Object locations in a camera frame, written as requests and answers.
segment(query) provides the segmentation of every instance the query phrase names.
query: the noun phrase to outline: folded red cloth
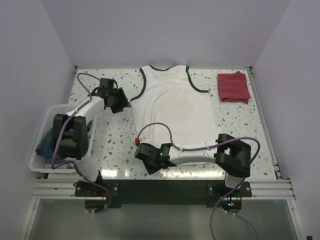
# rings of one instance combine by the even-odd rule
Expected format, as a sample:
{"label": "folded red cloth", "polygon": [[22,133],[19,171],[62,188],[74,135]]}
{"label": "folded red cloth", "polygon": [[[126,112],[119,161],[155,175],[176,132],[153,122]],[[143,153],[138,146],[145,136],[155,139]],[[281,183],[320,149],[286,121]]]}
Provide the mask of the folded red cloth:
{"label": "folded red cloth", "polygon": [[250,93],[246,75],[236,73],[218,74],[218,93],[221,102],[242,102],[248,104]]}

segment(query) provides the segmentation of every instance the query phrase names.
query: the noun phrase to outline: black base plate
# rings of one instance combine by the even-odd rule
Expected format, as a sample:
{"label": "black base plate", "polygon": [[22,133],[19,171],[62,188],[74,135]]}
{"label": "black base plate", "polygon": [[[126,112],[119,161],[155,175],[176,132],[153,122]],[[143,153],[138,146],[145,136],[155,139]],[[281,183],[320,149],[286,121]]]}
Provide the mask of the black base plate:
{"label": "black base plate", "polygon": [[[213,207],[225,193],[224,180],[101,180],[111,192],[111,208],[122,204],[206,205]],[[76,197],[94,196],[92,192],[75,190]],[[244,182],[232,198],[252,197],[249,182]]]}

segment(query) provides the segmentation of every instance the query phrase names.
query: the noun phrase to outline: terrazzo table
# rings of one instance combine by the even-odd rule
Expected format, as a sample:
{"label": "terrazzo table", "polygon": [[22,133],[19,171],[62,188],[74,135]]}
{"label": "terrazzo table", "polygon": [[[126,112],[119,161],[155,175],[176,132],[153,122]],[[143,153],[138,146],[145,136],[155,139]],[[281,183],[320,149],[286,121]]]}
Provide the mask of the terrazzo table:
{"label": "terrazzo table", "polygon": [[[261,123],[257,103],[246,70],[239,70],[247,78],[251,95],[248,104],[221,102],[217,90],[217,74],[235,73],[238,70],[190,69],[193,84],[202,90],[209,90],[212,110],[219,133],[233,137],[254,137],[261,143],[258,157],[251,166],[251,176],[247,180],[275,180],[273,160],[268,149],[267,139]],[[98,78],[114,78],[122,87],[127,98],[137,96],[143,88],[143,77],[138,69],[78,69],[77,73],[88,73]],[[86,75],[80,77],[92,91],[99,86],[99,81]],[[74,82],[70,94],[70,104],[80,104],[87,98],[86,91],[78,81]],[[101,171],[104,179],[138,180],[222,180],[225,171],[214,163],[169,167],[155,174],[148,175],[141,160],[134,157],[137,136],[130,108],[112,114],[109,109],[97,116],[97,127],[91,151],[91,160]],[[257,146],[252,141],[245,141],[252,146],[251,154]]]}

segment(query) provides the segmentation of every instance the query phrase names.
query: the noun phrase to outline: glass panel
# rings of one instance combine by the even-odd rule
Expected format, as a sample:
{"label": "glass panel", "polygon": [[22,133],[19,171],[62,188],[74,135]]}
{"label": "glass panel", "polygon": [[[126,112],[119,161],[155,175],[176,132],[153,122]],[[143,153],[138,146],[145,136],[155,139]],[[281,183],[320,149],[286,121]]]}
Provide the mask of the glass panel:
{"label": "glass panel", "polygon": [[[32,240],[206,240],[211,239],[212,208],[198,205],[123,205],[91,215],[84,200],[42,200]],[[297,240],[285,200],[247,200],[240,215],[260,240]],[[217,209],[213,229],[218,240],[254,240],[251,227]]]}

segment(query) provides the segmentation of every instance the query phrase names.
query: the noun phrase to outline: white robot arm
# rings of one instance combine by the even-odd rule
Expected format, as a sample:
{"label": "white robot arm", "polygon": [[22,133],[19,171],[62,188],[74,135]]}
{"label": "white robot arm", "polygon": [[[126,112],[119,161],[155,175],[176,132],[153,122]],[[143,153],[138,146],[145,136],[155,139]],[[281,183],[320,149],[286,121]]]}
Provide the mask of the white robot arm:
{"label": "white robot arm", "polygon": [[149,143],[137,143],[135,157],[143,161],[149,174],[186,163],[216,163],[226,171],[225,185],[231,189],[250,176],[251,146],[225,133],[219,134],[215,142],[199,145],[177,146],[171,142],[156,148]]}
{"label": "white robot arm", "polygon": [[[73,163],[74,168],[81,175],[94,182],[99,171],[87,154],[89,147],[87,124],[108,107],[111,108],[112,113],[118,113],[131,105],[123,89],[118,88],[115,80],[101,78],[99,87],[95,88],[88,100],[80,106],[66,114],[57,114],[54,117],[51,148],[54,151],[58,144],[57,154],[69,163]],[[63,125],[68,119],[70,120],[62,133]]]}

